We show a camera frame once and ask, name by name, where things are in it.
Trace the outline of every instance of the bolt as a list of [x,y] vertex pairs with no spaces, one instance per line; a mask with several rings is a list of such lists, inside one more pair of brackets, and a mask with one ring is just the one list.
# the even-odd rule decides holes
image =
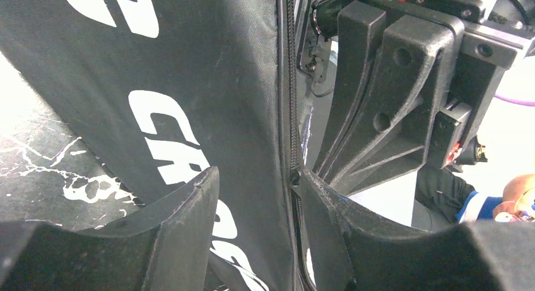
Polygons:
[[470,9],[464,10],[461,15],[465,18],[472,15],[472,11]]
[[309,72],[316,71],[316,61],[312,61],[306,65],[306,68]]

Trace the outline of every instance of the zipper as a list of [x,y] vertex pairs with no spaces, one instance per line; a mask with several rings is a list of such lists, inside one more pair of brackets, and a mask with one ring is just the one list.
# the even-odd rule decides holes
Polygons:
[[288,27],[288,69],[290,81],[290,170],[297,170],[300,165],[299,133],[297,128],[297,57],[295,55],[295,21],[293,19],[295,4],[286,0],[286,20]]
[[291,221],[294,225],[294,235],[296,237],[297,245],[297,263],[298,263],[298,275],[300,283],[304,290],[314,291],[315,288],[310,283],[309,276],[306,271],[306,250],[303,247],[305,227],[303,208],[301,203],[301,197],[295,192],[295,188],[299,183],[299,169],[301,166],[300,157],[300,135],[298,131],[298,117],[297,117],[297,57],[295,51],[295,20],[294,20],[295,4],[294,0],[286,0],[286,22],[288,28],[288,70],[289,70],[289,89],[290,89],[290,184],[288,189],[290,190],[290,202],[291,208]]

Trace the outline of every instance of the black plastic bracket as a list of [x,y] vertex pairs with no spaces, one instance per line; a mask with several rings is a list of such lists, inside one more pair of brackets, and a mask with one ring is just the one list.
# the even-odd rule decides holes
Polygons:
[[445,107],[435,117],[431,143],[427,162],[436,167],[443,168],[454,161],[456,155],[452,154],[459,145],[472,108],[461,102],[458,98],[448,101]]
[[336,86],[315,170],[342,194],[419,168],[446,103],[462,23],[403,6],[354,0],[338,15]]

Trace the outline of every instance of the cable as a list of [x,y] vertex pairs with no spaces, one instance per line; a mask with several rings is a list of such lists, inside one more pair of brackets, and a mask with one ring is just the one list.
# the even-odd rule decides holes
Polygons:
[[535,107],[535,101],[531,101],[531,100],[517,100],[514,98],[504,97],[503,95],[499,95],[499,94],[494,95],[494,97],[499,100],[503,100],[504,102],[510,103],[510,104],[526,106],[526,107]]
[[324,93],[317,94],[314,91],[314,87],[315,87],[314,85],[310,86],[310,92],[312,92],[312,94],[317,98],[326,97],[326,96],[328,96],[329,94],[331,94],[334,91],[334,86],[332,86],[331,89],[325,91]]

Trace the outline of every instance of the screw hole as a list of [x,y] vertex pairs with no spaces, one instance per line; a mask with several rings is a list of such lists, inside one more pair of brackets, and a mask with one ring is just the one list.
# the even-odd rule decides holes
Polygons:
[[476,48],[476,52],[483,57],[491,57],[494,53],[492,47],[487,44],[479,44]]
[[467,18],[472,15],[472,11],[470,9],[464,10],[463,12],[461,12],[461,15]]
[[390,128],[390,117],[385,113],[379,113],[373,119],[373,126],[378,132],[384,132]]
[[405,48],[397,48],[396,51],[394,51],[394,62],[401,67],[406,67],[413,62],[413,57],[409,50]]

